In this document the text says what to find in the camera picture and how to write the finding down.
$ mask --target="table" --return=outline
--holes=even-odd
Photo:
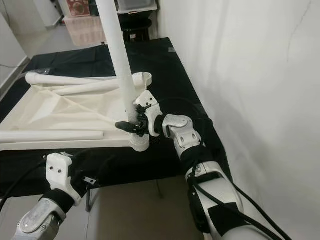
[[[164,114],[186,115],[193,119],[194,127],[202,133],[205,144],[226,175],[231,178],[227,156],[213,123],[190,82],[190,79],[172,46],[169,38],[148,42],[126,43],[132,73],[149,72],[152,85],[149,90],[161,101]],[[35,56],[24,72],[51,68],[50,74],[67,77],[114,76],[111,56],[107,45],[83,50],[50,53]],[[30,86],[25,79],[19,79],[0,102],[0,122],[19,102]],[[202,113],[199,116],[187,99]],[[27,169],[41,161],[43,156],[67,152],[75,154],[83,149],[48,149],[0,151],[0,197],[10,185]],[[183,174],[174,143],[164,137],[151,137],[150,147],[145,152],[136,152],[130,147],[92,148],[80,171],[98,180],[98,187],[156,180]],[[12,193],[13,196],[39,195],[50,189],[46,181],[46,170],[33,172]]]

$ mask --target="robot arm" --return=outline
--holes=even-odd
[[[66,214],[79,205],[87,184],[81,177],[71,180],[72,156],[53,153],[46,158],[46,179],[51,191],[42,196],[35,207],[17,224],[12,240],[53,240]]]
[[[204,191],[229,208],[241,213],[244,211],[238,192],[202,143],[192,120],[183,115],[163,115],[157,100],[148,90],[136,99],[135,104],[139,124],[117,122],[116,127],[139,136],[163,135],[173,140],[189,186],[190,209],[198,230],[211,234],[214,240],[270,239],[221,204],[210,200],[195,187],[196,181]]]

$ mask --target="black tape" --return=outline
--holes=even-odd
[[[225,203],[225,205],[238,210],[235,202]],[[226,209],[222,205],[217,205],[208,209],[209,216],[218,233],[223,236],[231,229],[249,225],[241,217]]]
[[[213,161],[213,157],[209,149],[202,145],[193,146],[185,150],[180,159],[184,174],[194,166],[194,162],[196,160],[198,160],[198,164]]]
[[[188,191],[190,210],[193,216],[196,228],[202,233],[210,233],[209,224],[206,218],[204,208],[202,207],[200,198],[196,192],[196,189],[192,187]]]
[[[164,116],[164,115],[159,115],[159,116],[156,117],[156,119],[154,121],[154,131],[157,134],[160,134],[161,136],[164,135],[162,124],[164,123],[165,117],[166,116]]]
[[[50,199],[54,201],[66,214],[75,204],[74,199],[60,189],[48,191],[42,196],[42,199]]]

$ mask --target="white pole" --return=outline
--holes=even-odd
[[[0,131],[0,143],[84,141],[101,140],[103,138],[104,131],[96,130]]]
[[[118,19],[115,0],[96,0],[99,15],[110,50],[116,78],[124,100],[128,120],[137,122],[134,101],[137,98],[134,81],[129,65],[128,55]]]
[[[101,80],[68,77],[68,76],[42,75],[35,72],[28,72],[25,75],[25,80],[30,85],[49,84],[49,85],[63,86],[63,85],[83,85],[83,84],[101,83]]]
[[[143,87],[145,84],[143,77],[134,77],[133,84],[138,88]],[[115,78],[107,81],[98,81],[90,84],[69,86],[62,89],[54,90],[53,92],[60,96],[66,96],[71,94],[82,94],[82,93],[89,93],[89,92],[101,91],[101,90],[110,92],[118,88],[119,88],[119,81]]]

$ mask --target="floor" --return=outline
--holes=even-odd
[[[17,35],[18,42],[26,55],[32,59],[35,55],[86,49],[100,45],[75,46],[65,25],[30,35]]]
[[[74,46],[65,26],[38,35],[19,36],[26,54],[56,53],[93,47]],[[195,227],[184,178],[159,180],[164,198],[155,181],[104,187],[94,190],[93,207],[85,211],[85,199],[73,207],[60,227],[56,240],[202,240]],[[37,203],[40,196],[11,198],[0,214],[0,238],[11,239],[17,222]]]

